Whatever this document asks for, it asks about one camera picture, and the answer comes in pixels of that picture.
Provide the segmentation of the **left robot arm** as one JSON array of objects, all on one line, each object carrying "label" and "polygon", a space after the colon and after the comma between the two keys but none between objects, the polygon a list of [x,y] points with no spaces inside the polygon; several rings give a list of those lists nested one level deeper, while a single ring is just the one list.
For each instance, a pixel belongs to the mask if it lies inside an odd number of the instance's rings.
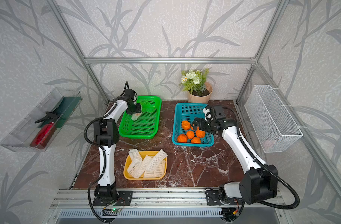
[{"label": "left robot arm", "polygon": [[137,103],[137,93],[125,83],[120,96],[113,99],[113,106],[105,115],[92,120],[84,130],[84,138],[87,143],[96,146],[100,153],[100,174],[88,189],[87,196],[89,204],[93,207],[91,199],[91,187],[96,185],[94,191],[95,199],[103,203],[113,203],[119,198],[116,190],[116,179],[114,175],[114,154],[116,144],[120,139],[117,121],[124,114],[134,115],[142,112],[142,106]]}]

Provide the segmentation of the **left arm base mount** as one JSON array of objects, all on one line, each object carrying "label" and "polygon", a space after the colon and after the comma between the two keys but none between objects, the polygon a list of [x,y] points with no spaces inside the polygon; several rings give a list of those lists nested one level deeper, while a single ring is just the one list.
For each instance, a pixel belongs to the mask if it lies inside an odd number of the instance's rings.
[{"label": "left arm base mount", "polygon": [[95,196],[92,205],[93,206],[130,206],[133,196],[131,190],[117,191],[115,197],[100,197]]}]

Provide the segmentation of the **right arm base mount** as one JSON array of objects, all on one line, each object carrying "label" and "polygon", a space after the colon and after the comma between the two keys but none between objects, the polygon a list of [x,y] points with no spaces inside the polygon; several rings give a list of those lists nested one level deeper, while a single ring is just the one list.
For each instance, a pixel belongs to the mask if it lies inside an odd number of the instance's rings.
[{"label": "right arm base mount", "polygon": [[212,188],[205,188],[204,193],[208,206],[230,205],[230,203],[222,201],[219,192]]}]

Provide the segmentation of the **white foam net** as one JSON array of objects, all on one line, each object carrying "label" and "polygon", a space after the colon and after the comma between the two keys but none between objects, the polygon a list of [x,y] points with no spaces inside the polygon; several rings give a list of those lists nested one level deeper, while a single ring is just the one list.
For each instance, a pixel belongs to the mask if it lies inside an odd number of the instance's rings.
[{"label": "white foam net", "polygon": [[143,174],[144,179],[154,179],[156,178],[155,172],[154,171],[145,171]]},{"label": "white foam net", "polygon": [[160,165],[160,163],[167,157],[167,153],[164,150],[158,151],[158,153],[151,159],[150,163],[146,167],[146,171],[153,172]]},{"label": "white foam net", "polygon": [[137,171],[139,170],[139,167],[141,166],[142,163],[142,157],[140,153],[138,152],[137,149],[131,149],[128,152],[128,155],[131,159],[131,163],[127,168],[127,172],[134,177]]},{"label": "white foam net", "polygon": [[165,172],[165,160],[162,160],[157,168],[154,170],[154,176],[156,178],[162,177]]},{"label": "white foam net", "polygon": [[145,172],[147,166],[150,164],[151,161],[152,161],[152,157],[147,155],[147,156],[142,160],[142,162],[141,162],[140,166],[137,168],[137,170],[134,172],[133,177],[134,177],[134,178],[140,178],[141,175],[144,174],[144,172]]}]

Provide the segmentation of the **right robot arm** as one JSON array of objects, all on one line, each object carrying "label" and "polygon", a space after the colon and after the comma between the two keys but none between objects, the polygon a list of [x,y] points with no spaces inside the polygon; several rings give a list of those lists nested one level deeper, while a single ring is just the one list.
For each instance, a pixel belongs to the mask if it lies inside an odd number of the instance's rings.
[{"label": "right robot arm", "polygon": [[[244,172],[240,182],[223,185],[226,197],[242,199],[247,204],[260,203],[268,207],[292,210],[299,206],[298,193],[278,175],[274,165],[268,165],[244,138],[238,118],[230,118],[225,114],[222,105],[207,105],[203,109],[204,117],[195,118],[192,126],[211,134],[221,134],[223,140],[234,151]],[[294,202],[278,205],[268,202],[277,196],[278,184],[282,184],[294,197]]]}]

